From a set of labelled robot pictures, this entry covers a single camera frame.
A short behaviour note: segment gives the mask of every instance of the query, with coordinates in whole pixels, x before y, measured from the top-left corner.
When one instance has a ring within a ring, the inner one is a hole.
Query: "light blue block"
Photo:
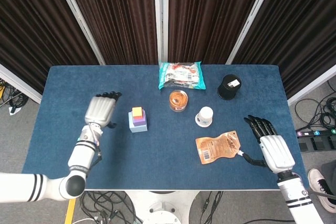
[[[140,126],[134,126],[132,112],[128,112],[128,123],[129,123],[130,130],[133,133],[147,131],[147,124],[140,125]]]

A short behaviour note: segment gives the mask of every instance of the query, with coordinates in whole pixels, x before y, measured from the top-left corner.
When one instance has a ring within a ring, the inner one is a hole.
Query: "shoe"
[[[311,189],[319,193],[325,193],[333,195],[324,176],[317,169],[312,169],[308,173],[308,180]],[[327,197],[317,196],[322,204],[322,206],[328,212],[336,214],[336,200],[329,199]]]

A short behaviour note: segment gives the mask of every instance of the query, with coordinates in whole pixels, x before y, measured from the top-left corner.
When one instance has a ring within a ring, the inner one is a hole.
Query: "blue table mat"
[[[87,179],[87,189],[228,190],[278,189],[277,175],[252,166],[241,156],[220,158],[202,165],[195,139],[217,137],[236,130],[241,150],[254,159],[263,155],[243,117],[248,114],[271,121],[286,140],[304,185],[308,186],[287,98],[277,66],[202,65],[206,90],[184,90],[186,110],[169,106],[174,89],[158,89],[158,66],[54,66],[50,69],[31,137],[23,173],[49,178],[67,176],[67,162],[85,125],[84,116],[97,93],[119,91],[112,116],[115,129],[105,128],[101,138],[103,160]],[[242,86],[236,98],[217,94],[223,76],[235,74]],[[148,131],[131,133],[128,112],[142,106]],[[203,106],[214,110],[212,125],[201,128],[195,115]]]

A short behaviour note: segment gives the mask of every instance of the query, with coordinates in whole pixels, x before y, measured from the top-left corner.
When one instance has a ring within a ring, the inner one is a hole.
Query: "robotic arm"
[[[245,153],[240,153],[249,163],[268,167],[278,175],[278,186],[297,224],[323,224],[301,178],[292,172],[295,161],[282,136],[266,119],[249,115],[244,120],[250,125],[265,161],[255,161]]]
[[[91,99],[85,115],[85,125],[68,161],[67,177],[49,179],[42,174],[0,173],[0,202],[27,202],[45,198],[67,200],[79,197],[85,189],[91,168],[101,160],[99,140],[102,128],[110,123],[114,106],[121,93],[97,94]],[[97,160],[91,164],[95,152]]]

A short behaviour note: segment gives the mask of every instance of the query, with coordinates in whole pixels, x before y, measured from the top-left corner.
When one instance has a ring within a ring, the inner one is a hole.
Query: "stacked blocks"
[[[147,131],[146,113],[142,107],[132,108],[132,112],[128,113],[128,121],[131,132]]]

